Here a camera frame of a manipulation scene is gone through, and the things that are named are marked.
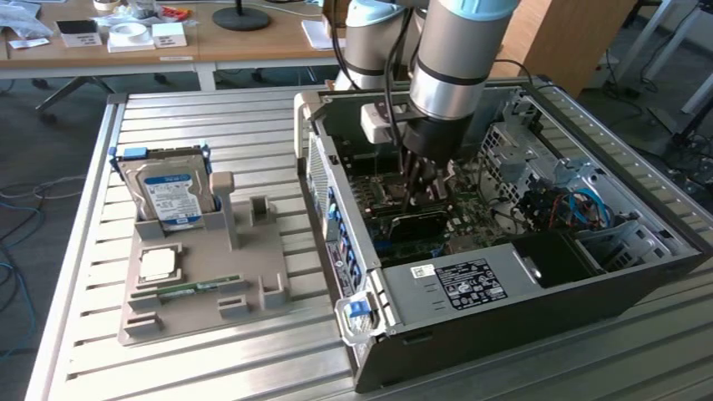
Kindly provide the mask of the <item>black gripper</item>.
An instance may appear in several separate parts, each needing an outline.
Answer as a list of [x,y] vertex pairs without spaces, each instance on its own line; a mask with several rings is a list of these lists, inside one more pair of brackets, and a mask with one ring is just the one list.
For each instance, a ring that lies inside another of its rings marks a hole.
[[437,184],[443,186],[448,163],[459,152],[472,117],[443,120],[425,117],[407,122],[400,150],[405,201]]

